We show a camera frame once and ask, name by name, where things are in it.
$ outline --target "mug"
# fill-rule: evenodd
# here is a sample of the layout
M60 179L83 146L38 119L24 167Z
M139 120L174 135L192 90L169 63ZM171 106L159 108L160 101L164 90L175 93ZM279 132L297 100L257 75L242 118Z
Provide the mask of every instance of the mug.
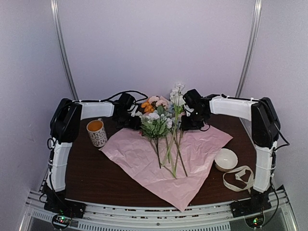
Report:
M103 147L107 143L107 134L101 118L88 123L87 131L95 147Z

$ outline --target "metal pole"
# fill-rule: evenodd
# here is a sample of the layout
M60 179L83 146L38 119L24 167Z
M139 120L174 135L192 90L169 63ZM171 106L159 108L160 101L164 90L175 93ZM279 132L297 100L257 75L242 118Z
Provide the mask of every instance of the metal pole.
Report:
M243 69L242 69L242 74L241 74L240 82L239 82L235 97L240 97L247 74L248 74L249 65L251 63L252 53L253 53L253 49L256 43L257 33L259 30L259 24L260 24L260 18L261 18L261 6L262 6L262 0L256 0L255 11L254 11L253 19L252 19L251 30L250 30L250 38L249 38L249 43L247 47L247 53L246 53L246 57L245 57L245 61L244 61Z
M66 79L67 79L67 82L68 82L68 85L69 85L69 88L71 90L74 100L79 100L77 91L74 85L72 73L71 73L71 70L68 64L68 58L67 58L67 54L65 50L64 39L62 36L60 16L59 16L59 10L58 10L58 0L51 0L51 11L52 11L53 20L54 20L54 24L55 24L56 32L58 36L58 42L60 46L61 58L62 58L62 63L63 63L63 67L64 67L65 74L66 74Z

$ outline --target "flower bouquet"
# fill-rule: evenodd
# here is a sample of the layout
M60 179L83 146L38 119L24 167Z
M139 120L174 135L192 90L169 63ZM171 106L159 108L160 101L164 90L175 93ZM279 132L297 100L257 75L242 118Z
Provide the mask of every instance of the flower bouquet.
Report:
M180 129L180 118L184 112L183 95L181 91L184 86L177 84L171 91L170 101L164 97L152 96L141 107L144 108L144 114L136 114L141 117L141 132L155 150L158 158L159 167L167 169L174 178L176 178L176 171L178 167L178 160L180 159L185 175L187 175L184 162L180 152L180 141L183 132ZM159 141L165 139L167 152L164 154L161 162L159 153ZM177 148L177 155L175 160L171 154L172 145L175 144ZM167 166L167 161L171 165L171 169Z

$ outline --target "pink tissue paper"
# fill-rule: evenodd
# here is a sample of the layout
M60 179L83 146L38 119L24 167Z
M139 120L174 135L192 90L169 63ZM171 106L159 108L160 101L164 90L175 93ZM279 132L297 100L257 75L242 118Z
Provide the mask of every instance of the pink tissue paper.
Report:
M159 168L156 152L147 138L142 137L138 131L126 128L120 130L100 151L144 188L184 211L207 178L216 154L231 139L232 136L214 127L206 132L184 132L180 150L188 177L185 177L179 159L176 179L164 167ZM159 152L163 162L167 152L165 139L160 139ZM171 154L175 161L175 143ZM171 169L168 161L166 167Z

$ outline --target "orange liquid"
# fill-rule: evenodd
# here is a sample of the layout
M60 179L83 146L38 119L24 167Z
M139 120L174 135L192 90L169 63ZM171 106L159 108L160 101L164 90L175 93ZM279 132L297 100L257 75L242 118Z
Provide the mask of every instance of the orange liquid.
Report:
M94 120L88 124L89 131L98 131L103 127L103 122L99 120Z

